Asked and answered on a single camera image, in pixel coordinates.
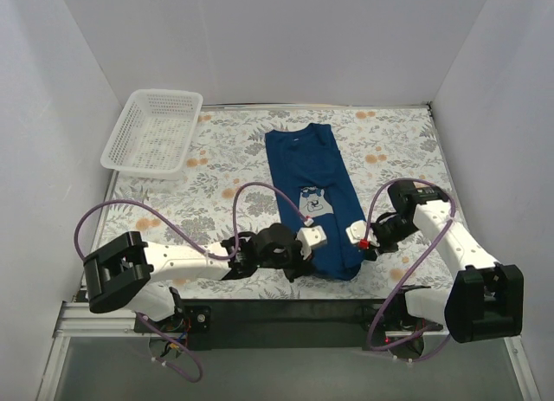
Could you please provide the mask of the blue t shirt cartoon print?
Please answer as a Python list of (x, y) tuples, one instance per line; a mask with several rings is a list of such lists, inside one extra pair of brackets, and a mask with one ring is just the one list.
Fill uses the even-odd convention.
[(298, 212), (322, 227), (327, 244), (314, 252), (315, 275), (349, 281), (364, 255), (346, 230), (364, 219), (332, 129), (311, 123), (295, 132), (265, 134), (273, 186), (295, 203)]

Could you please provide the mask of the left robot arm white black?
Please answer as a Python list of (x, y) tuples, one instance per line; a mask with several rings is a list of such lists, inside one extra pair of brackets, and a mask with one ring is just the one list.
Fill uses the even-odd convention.
[(258, 269), (280, 270), (289, 281), (314, 273), (315, 249), (327, 238), (319, 226), (292, 232), (274, 223), (258, 233), (191, 246), (146, 242), (137, 231), (126, 232), (84, 260), (89, 309), (105, 314), (127, 308), (161, 321), (180, 312), (175, 280), (234, 281)]

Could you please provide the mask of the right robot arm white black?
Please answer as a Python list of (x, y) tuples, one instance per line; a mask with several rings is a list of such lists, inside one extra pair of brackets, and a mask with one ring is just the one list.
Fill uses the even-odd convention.
[[(504, 265), (488, 253), (467, 228), (456, 221), (456, 203), (440, 187), (425, 180), (398, 178), (379, 188), (393, 206), (391, 212), (364, 221), (364, 234), (354, 240), (374, 261), (398, 250), (415, 233), (428, 248), (408, 269), (378, 309), (371, 327), (389, 305), (410, 320), (444, 326), (458, 343), (517, 336), (523, 328), (524, 276), (515, 265)], [(408, 286), (407, 280), (437, 252), (453, 278), (450, 289)]]

